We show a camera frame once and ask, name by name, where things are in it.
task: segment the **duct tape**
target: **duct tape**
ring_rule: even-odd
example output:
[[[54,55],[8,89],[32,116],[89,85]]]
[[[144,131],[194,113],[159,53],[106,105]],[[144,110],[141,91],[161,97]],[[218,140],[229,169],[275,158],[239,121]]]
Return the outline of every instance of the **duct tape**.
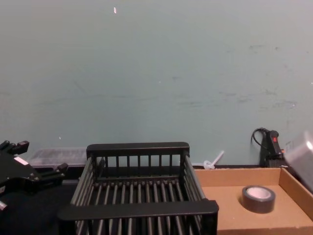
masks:
[[[274,209],[275,193],[262,186],[247,186],[243,188],[242,205],[255,213],[269,213]]]

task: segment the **cardboard box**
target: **cardboard box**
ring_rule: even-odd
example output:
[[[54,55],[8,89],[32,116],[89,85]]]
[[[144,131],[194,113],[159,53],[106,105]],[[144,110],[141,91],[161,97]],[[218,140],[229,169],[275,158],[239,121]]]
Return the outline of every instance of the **cardboard box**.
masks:
[[[196,170],[208,199],[220,210],[218,235],[313,235],[313,195],[285,169]],[[240,203],[242,189],[268,187],[276,194],[274,210],[258,214]]]

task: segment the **black wire basket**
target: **black wire basket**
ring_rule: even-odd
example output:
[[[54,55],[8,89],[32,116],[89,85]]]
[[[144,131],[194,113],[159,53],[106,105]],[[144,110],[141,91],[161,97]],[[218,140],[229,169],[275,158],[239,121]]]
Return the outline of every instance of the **black wire basket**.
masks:
[[[216,235],[218,205],[205,198],[184,142],[92,144],[61,235]]]

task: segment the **teal wall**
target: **teal wall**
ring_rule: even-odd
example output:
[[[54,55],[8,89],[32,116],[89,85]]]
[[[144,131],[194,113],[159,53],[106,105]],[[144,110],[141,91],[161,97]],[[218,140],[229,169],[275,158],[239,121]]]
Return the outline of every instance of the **teal wall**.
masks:
[[[0,140],[186,141],[255,164],[313,120],[311,0],[2,0]]]

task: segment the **black cable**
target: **black cable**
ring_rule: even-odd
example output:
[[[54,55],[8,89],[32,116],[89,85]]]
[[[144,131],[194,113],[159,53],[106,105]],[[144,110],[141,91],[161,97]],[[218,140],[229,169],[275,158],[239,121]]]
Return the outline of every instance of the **black cable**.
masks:
[[[260,128],[255,129],[255,130],[253,131],[253,133],[252,133],[252,136],[251,136],[251,139],[253,138],[254,141],[255,141],[258,145],[260,145],[261,148],[263,148],[263,149],[269,151],[268,148],[266,148],[265,146],[261,145],[260,142],[258,142],[258,141],[256,140],[256,138],[255,138],[255,133],[256,133],[256,132],[262,132],[262,133],[265,133],[265,134],[266,134],[267,132],[269,132],[269,130],[266,129],[266,128],[260,127]]]

